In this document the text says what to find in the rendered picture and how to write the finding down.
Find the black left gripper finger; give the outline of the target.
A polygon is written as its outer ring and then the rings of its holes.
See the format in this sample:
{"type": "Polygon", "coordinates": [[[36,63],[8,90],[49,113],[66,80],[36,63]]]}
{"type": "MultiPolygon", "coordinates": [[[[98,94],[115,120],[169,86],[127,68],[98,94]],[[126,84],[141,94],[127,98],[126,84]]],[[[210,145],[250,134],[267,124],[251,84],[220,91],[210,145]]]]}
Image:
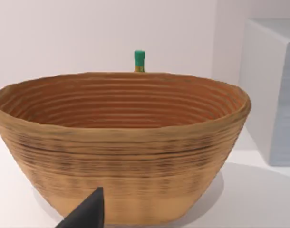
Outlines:
{"type": "Polygon", "coordinates": [[[105,228],[103,187],[92,192],[54,228],[105,228]]]}

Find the brown woven basket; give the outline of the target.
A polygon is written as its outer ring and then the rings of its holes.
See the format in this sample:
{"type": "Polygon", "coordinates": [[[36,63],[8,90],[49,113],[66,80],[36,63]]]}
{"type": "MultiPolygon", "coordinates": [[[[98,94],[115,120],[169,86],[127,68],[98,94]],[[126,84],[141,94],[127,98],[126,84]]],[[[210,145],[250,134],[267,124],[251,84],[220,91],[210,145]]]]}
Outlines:
{"type": "Polygon", "coordinates": [[[111,225],[179,219],[205,193],[251,110],[240,87],[170,73],[91,72],[0,90],[0,136],[62,216],[104,189],[111,225]]]}

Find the green capped bottle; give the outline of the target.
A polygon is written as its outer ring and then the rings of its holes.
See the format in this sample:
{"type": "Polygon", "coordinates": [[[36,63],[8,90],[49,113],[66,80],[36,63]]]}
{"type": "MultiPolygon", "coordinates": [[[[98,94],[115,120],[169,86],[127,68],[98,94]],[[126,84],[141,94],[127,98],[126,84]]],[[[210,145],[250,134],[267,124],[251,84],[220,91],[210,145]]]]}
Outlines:
{"type": "Polygon", "coordinates": [[[134,52],[135,70],[134,72],[145,72],[145,52],[143,50],[136,50],[134,52]]]}

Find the pale microwave oven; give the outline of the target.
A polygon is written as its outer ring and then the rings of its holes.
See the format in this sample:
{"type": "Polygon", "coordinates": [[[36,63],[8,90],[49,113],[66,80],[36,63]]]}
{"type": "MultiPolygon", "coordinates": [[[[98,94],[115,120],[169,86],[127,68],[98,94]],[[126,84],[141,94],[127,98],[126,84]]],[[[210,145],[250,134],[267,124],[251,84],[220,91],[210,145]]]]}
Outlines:
{"type": "Polygon", "coordinates": [[[290,167],[290,19],[250,19],[239,86],[252,103],[246,128],[270,166],[290,167]]]}

